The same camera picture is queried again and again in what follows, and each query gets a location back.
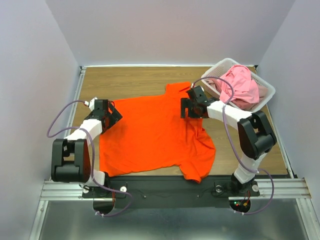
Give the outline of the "orange t shirt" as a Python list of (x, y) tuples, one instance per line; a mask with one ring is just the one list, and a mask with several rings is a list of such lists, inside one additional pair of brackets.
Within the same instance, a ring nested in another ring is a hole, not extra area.
[(122, 119), (99, 138), (99, 169), (109, 176), (178, 166), (200, 183), (211, 171), (216, 148), (201, 118), (181, 117), (189, 82), (167, 84), (162, 95), (115, 100)]

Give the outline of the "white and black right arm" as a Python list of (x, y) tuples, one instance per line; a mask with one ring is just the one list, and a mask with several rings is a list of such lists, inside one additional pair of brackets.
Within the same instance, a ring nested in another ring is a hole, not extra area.
[(277, 143), (266, 114), (238, 109), (216, 98), (207, 98), (200, 86), (186, 91), (180, 100), (180, 117), (214, 119), (223, 122), (238, 167), (231, 175), (230, 190), (242, 195), (262, 172), (260, 164)]

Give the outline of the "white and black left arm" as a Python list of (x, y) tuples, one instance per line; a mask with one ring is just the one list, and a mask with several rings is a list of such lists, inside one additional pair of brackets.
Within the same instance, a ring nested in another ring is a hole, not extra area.
[(113, 127), (123, 116), (116, 109), (115, 103), (108, 99), (95, 97), (91, 101), (74, 100), (67, 105), (79, 102), (90, 109), (90, 113), (79, 127), (71, 126), (50, 134), (58, 119), (56, 117), (46, 133), (48, 138), (53, 138), (64, 131), (74, 129), (73, 133), (64, 138), (57, 138), (52, 143), (51, 179), (61, 183), (80, 183), (85, 190), (94, 187), (95, 193), (100, 197), (106, 197), (115, 191), (111, 189), (108, 174), (94, 170), (94, 139)]

